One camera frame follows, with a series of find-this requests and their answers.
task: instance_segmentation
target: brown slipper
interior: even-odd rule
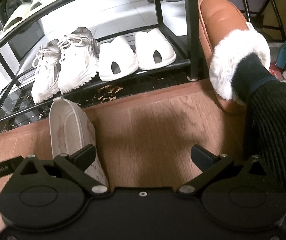
[[[230,114],[244,113],[245,104],[233,91],[231,81],[238,63],[251,53],[269,69],[267,41],[249,29],[242,13],[227,0],[198,0],[198,12],[199,40],[219,104]]]

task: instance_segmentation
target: black sock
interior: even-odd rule
[[[256,54],[246,56],[238,64],[232,79],[232,87],[245,103],[261,85],[277,80],[261,63]]]

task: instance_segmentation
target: beige shoe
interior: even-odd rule
[[[50,133],[53,158],[61,153],[71,155],[88,144],[96,147],[93,124],[77,104],[63,97],[55,98],[51,106]],[[95,161],[85,173],[108,186],[97,153]]]

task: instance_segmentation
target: wood grain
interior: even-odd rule
[[[99,159],[114,187],[174,189],[199,175],[194,144],[242,158],[244,115],[219,107],[209,80],[121,98],[84,109],[96,129]],[[51,159],[48,119],[0,134],[0,161]],[[10,176],[0,179],[0,191]],[[0,217],[0,230],[4,224]]]

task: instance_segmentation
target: shoelace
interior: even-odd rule
[[[35,74],[48,70],[49,62],[45,54],[50,51],[47,48],[43,48],[41,45],[40,50],[37,52],[35,59],[32,62],[32,66],[36,68]]]
[[[58,42],[58,47],[61,49],[61,58],[59,60],[59,63],[62,64],[62,62],[69,57],[69,54],[73,53],[73,48],[75,46],[81,45],[83,42],[82,38],[80,36],[77,35],[67,35],[64,36],[63,39],[61,39]]]

